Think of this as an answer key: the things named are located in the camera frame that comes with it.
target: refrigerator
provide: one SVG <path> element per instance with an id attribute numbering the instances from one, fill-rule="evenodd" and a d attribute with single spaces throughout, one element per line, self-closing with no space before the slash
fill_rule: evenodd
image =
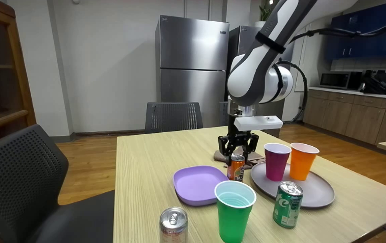
<path id="1" fill-rule="evenodd" d="M 162 15 L 155 30 L 156 100 L 198 101 L 204 127 L 220 126 L 229 24 Z"/>

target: refrigerator door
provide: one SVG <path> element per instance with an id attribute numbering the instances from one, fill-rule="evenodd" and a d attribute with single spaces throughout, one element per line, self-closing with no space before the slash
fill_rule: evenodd
<path id="1" fill-rule="evenodd" d="M 204 127 L 220 124 L 220 101 L 224 100 L 224 72 L 160 70 L 162 103 L 198 101 Z"/>
<path id="2" fill-rule="evenodd" d="M 158 68 L 225 70 L 229 24 L 160 16 Z"/>

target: silver can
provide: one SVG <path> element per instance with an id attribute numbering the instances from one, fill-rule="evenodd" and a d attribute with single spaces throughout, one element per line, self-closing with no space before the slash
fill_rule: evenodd
<path id="1" fill-rule="evenodd" d="M 160 243 L 186 243 L 187 224 L 187 213 L 181 208 L 165 209 L 160 215 Z"/>

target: robotic arm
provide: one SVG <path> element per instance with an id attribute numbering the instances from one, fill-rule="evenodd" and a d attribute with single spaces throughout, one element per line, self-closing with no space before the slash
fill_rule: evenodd
<path id="1" fill-rule="evenodd" d="M 278 101 L 291 92 L 293 78 L 287 69 L 274 65 L 279 53 L 285 51 L 289 38 L 302 27 L 321 16 L 343 11 L 356 0 L 279 0 L 266 24 L 256 34 L 252 47 L 233 59 L 228 77 L 229 113 L 228 135 L 218 136 L 218 151 L 229 157 L 237 146 L 247 155 L 255 150 L 258 136 L 251 130 L 281 128 L 277 116 L 254 116 L 258 103 Z"/>

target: black chair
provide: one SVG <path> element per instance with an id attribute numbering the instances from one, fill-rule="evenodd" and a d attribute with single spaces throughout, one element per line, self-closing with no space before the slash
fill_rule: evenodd
<path id="1" fill-rule="evenodd" d="M 147 132 L 202 128 L 202 115 L 198 103 L 148 103 Z"/>
<path id="2" fill-rule="evenodd" d="M 218 123 L 217 126 L 228 126 L 229 115 L 228 115 L 228 101 L 218 101 Z"/>
<path id="3" fill-rule="evenodd" d="M 39 126 L 0 139 L 3 242 L 112 242 L 113 192 L 58 205 L 67 167 L 66 157 Z"/>

